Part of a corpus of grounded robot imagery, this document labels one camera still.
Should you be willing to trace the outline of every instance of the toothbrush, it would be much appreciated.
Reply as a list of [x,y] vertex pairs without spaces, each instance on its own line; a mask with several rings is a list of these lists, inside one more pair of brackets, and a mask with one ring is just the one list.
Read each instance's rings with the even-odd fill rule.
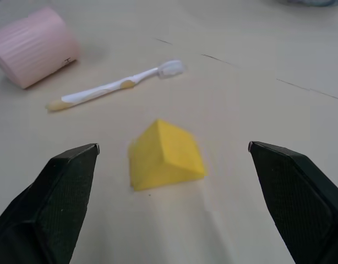
[[71,95],[62,96],[60,99],[50,102],[46,105],[49,111],[59,111],[69,107],[73,107],[88,100],[92,100],[99,96],[114,92],[120,89],[133,88],[142,80],[158,74],[160,78],[171,77],[182,74],[184,72],[184,65],[180,60],[170,60],[157,68],[147,70],[143,73],[124,78],[120,81],[115,81],[110,84],[101,85],[99,87],[86,90],[83,92],[73,93]]

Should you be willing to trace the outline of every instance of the pink cup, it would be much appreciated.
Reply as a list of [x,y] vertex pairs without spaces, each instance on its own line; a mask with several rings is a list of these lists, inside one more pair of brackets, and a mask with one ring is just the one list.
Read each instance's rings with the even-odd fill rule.
[[76,40],[51,8],[0,29],[0,67],[22,88],[56,72],[78,56]]

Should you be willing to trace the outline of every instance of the white table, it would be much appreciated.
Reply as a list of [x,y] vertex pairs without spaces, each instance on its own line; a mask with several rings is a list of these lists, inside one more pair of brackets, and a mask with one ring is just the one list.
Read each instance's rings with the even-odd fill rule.
[[[0,2],[1,25],[43,5],[26,0],[7,11],[11,2]],[[303,153],[338,186],[338,99],[331,97],[338,97],[338,8],[260,0],[51,5],[82,56],[28,90],[0,71],[0,214],[51,157],[97,142],[72,263],[293,263],[247,146],[259,140]],[[44,109],[171,58],[182,59],[187,73],[60,113]],[[127,147],[156,118],[197,137],[209,171],[204,180],[133,192]]]

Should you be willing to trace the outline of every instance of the wooden block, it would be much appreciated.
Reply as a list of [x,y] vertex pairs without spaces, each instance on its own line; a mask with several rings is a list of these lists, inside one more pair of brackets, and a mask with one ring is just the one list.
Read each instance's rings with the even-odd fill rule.
[[202,158],[189,132],[156,120],[129,147],[131,186],[135,191],[202,179]]

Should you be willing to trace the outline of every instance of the toothbrush handle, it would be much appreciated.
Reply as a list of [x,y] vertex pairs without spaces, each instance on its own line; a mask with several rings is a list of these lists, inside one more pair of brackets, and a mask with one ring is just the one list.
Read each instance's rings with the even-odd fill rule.
[[95,99],[107,93],[114,92],[116,90],[133,88],[135,85],[136,83],[131,79],[123,79],[87,91],[77,92],[71,95],[63,96],[60,99],[54,100],[49,104],[47,104],[46,108],[49,111],[60,111],[78,105],[80,103]]

